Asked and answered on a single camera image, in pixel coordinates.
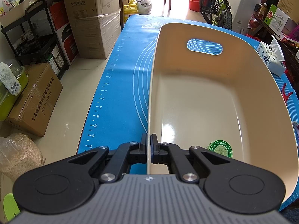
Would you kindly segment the green round ointment tin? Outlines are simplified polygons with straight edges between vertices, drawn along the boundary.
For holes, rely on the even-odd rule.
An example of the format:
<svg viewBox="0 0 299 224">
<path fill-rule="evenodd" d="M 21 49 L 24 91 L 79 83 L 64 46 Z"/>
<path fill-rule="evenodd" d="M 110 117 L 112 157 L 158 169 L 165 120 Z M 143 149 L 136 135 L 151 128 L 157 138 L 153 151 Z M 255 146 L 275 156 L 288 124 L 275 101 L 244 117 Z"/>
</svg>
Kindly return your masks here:
<svg viewBox="0 0 299 224">
<path fill-rule="evenodd" d="M 214 142 L 211 142 L 207 149 L 217 154 L 233 158 L 233 149 L 231 145 L 224 140 L 215 140 Z"/>
</svg>

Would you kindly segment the beige plastic storage bin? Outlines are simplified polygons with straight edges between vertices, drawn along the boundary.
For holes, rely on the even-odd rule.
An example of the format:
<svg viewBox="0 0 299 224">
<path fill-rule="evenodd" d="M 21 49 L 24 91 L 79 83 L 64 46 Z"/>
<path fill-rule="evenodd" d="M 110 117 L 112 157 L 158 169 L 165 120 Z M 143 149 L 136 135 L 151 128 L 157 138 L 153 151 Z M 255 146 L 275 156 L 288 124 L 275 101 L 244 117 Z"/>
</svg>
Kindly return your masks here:
<svg viewBox="0 0 299 224">
<path fill-rule="evenodd" d="M 275 173 L 289 198 L 298 151 L 271 72 L 245 40 L 182 23 L 161 27 L 152 63 L 149 135 L 188 149 L 224 140 L 233 158 Z"/>
</svg>

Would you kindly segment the red action figure toy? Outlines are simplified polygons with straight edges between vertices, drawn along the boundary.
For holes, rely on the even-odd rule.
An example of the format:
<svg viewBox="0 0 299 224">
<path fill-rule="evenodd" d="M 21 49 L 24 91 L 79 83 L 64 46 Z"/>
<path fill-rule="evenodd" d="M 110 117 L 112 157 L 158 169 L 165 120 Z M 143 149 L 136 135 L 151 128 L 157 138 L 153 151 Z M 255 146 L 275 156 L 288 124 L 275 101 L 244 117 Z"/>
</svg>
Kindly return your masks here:
<svg viewBox="0 0 299 224">
<path fill-rule="evenodd" d="M 281 95 L 283 97 L 283 100 L 284 100 L 285 104 L 287 105 L 287 101 L 290 98 L 290 96 L 293 94 L 293 92 L 290 91 L 289 93 L 286 93 L 286 91 L 285 91 L 286 85 L 287 85 L 287 83 L 283 84 L 282 89 L 281 89 Z"/>
</svg>

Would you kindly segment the blue silicone baking mat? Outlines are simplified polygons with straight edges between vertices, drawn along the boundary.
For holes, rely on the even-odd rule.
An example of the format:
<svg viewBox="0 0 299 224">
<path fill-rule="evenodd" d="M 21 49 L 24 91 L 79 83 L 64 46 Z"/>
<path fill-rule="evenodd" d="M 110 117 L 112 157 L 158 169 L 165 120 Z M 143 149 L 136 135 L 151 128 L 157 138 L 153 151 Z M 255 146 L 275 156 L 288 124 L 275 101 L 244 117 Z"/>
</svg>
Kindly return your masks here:
<svg viewBox="0 0 299 224">
<path fill-rule="evenodd" d="M 258 42 L 247 36 L 201 22 L 164 17 L 135 15 L 121 32 L 93 97 L 80 139 L 78 152 L 99 146 L 116 149 L 119 144 L 138 141 L 148 133 L 150 82 L 152 63 L 160 29 L 168 23 L 182 23 L 214 28 L 235 35 L 256 51 Z M 287 83 L 286 76 L 273 75 L 279 89 Z M 292 121 L 298 150 L 298 99 L 292 96 L 286 105 Z M 298 198 L 298 183 L 284 205 Z"/>
</svg>

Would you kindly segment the floor cardboard box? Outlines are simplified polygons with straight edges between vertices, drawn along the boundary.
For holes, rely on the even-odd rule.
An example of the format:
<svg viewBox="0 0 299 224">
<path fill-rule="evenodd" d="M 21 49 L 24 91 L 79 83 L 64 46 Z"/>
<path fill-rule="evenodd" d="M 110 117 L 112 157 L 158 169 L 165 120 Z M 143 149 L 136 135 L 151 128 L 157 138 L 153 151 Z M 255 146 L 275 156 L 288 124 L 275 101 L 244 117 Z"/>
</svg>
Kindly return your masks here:
<svg viewBox="0 0 299 224">
<path fill-rule="evenodd" d="M 63 86 L 49 63 L 25 66 L 25 72 L 28 84 L 5 122 L 43 137 Z"/>
</svg>

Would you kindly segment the bag of grain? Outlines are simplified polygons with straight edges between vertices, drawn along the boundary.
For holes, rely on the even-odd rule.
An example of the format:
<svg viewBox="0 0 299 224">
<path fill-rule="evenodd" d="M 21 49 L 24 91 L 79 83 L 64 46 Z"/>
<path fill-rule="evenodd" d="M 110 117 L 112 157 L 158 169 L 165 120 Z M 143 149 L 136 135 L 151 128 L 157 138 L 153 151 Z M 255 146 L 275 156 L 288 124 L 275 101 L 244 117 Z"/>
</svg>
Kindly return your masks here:
<svg viewBox="0 0 299 224">
<path fill-rule="evenodd" d="M 28 135 L 14 133 L 7 138 L 1 137 L 1 173 L 11 181 L 44 163 L 43 154 Z"/>
</svg>

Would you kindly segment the white tissue box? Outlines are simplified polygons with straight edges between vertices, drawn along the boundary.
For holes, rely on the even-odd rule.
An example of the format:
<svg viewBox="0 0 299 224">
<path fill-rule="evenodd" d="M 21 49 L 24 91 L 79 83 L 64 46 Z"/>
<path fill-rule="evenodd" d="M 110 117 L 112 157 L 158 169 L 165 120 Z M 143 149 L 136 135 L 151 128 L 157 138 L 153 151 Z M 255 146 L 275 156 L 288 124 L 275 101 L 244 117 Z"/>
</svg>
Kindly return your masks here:
<svg viewBox="0 0 299 224">
<path fill-rule="evenodd" d="M 257 52 L 270 72 L 279 77 L 284 74 L 286 71 L 284 65 L 285 58 L 282 48 L 274 36 L 272 36 L 272 41 L 269 45 L 261 41 L 258 45 Z"/>
</svg>

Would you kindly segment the yellow oil jug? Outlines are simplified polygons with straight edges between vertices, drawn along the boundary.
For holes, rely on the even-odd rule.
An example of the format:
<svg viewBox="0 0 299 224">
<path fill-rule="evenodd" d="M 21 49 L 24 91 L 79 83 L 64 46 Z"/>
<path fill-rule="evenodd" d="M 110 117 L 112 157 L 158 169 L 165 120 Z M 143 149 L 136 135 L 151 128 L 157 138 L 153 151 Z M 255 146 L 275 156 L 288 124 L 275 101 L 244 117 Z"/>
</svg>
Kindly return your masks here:
<svg viewBox="0 0 299 224">
<path fill-rule="evenodd" d="M 124 23 L 134 14 L 138 14 L 138 5 L 136 0 L 130 0 L 127 5 L 124 5 Z"/>
</svg>

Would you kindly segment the large taped cardboard box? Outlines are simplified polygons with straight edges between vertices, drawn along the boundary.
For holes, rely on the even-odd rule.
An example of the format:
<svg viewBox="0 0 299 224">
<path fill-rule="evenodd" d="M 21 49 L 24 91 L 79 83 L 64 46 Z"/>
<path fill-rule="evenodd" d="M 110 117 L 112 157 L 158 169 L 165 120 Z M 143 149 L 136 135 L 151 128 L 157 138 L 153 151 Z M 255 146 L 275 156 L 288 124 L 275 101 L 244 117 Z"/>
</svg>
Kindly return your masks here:
<svg viewBox="0 0 299 224">
<path fill-rule="evenodd" d="M 106 59 L 121 32 L 119 0 L 64 0 L 80 57 Z"/>
</svg>

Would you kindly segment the white plastic bag on floor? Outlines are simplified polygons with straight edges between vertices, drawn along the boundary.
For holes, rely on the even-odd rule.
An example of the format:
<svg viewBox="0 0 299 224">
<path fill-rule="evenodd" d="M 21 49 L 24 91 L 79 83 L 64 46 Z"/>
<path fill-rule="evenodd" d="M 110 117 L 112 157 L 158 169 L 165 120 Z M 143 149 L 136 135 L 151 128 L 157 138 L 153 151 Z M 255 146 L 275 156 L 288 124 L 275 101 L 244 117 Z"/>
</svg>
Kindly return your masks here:
<svg viewBox="0 0 299 224">
<path fill-rule="evenodd" d="M 137 10 L 140 15 L 149 15 L 152 9 L 152 3 L 150 0 L 136 0 Z"/>
</svg>

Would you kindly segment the black metal cart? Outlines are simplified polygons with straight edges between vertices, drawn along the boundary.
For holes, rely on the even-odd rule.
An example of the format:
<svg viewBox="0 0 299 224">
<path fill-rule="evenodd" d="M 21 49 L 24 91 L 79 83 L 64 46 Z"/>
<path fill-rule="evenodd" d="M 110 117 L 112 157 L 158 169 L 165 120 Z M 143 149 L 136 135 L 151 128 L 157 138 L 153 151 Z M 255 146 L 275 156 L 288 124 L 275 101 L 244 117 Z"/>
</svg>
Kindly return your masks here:
<svg viewBox="0 0 299 224">
<path fill-rule="evenodd" d="M 20 65 L 49 63 L 59 79 L 69 69 L 46 0 L 34 1 L 1 32 Z"/>
</svg>

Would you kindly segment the green black bicycle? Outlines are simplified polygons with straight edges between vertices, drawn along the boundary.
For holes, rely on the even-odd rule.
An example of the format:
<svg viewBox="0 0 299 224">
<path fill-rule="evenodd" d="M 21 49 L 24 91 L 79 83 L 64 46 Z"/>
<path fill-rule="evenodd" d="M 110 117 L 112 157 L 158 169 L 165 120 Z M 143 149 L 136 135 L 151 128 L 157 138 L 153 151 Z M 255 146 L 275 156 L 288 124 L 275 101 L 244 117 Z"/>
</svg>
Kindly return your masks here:
<svg viewBox="0 0 299 224">
<path fill-rule="evenodd" d="M 200 12 L 211 25 L 232 29 L 233 17 L 228 0 L 200 0 Z"/>
</svg>

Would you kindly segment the red bucket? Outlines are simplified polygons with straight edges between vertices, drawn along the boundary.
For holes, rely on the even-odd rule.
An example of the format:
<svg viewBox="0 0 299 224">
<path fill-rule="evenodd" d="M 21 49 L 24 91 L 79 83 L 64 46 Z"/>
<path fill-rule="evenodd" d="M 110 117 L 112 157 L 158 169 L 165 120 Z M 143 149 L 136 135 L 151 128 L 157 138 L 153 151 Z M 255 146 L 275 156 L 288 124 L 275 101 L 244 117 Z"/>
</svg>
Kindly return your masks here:
<svg viewBox="0 0 299 224">
<path fill-rule="evenodd" d="M 189 9 L 200 12 L 200 0 L 189 0 Z"/>
</svg>

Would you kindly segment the green white product box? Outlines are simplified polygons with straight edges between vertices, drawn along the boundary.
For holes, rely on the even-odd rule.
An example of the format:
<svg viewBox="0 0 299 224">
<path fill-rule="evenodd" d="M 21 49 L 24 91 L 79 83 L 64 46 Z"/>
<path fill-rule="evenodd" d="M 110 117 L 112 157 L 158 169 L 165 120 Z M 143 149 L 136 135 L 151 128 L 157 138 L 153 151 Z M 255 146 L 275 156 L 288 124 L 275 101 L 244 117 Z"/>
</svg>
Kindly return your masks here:
<svg viewBox="0 0 299 224">
<path fill-rule="evenodd" d="M 279 35 L 283 31 L 288 19 L 288 15 L 282 10 L 275 5 L 271 5 L 265 18 L 265 24 L 270 27 L 275 34 Z"/>
</svg>

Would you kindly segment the white freezer cabinet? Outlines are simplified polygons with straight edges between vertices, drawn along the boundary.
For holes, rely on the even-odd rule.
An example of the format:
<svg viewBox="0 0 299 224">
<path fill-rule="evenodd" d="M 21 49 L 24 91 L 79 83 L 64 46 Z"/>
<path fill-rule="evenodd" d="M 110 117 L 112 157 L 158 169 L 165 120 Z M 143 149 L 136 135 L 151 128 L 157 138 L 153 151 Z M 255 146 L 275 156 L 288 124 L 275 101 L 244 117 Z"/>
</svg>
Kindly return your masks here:
<svg viewBox="0 0 299 224">
<path fill-rule="evenodd" d="M 261 0 L 228 0 L 233 18 L 232 31 L 245 35 L 256 4 Z"/>
</svg>

